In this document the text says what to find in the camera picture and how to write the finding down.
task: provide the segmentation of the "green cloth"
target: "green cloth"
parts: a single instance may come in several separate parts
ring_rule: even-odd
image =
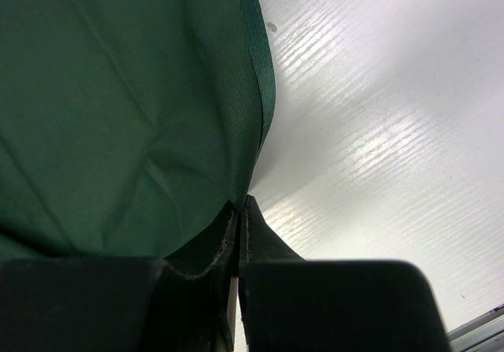
[[[171,254],[242,206],[274,87],[258,0],[0,0],[0,260]]]

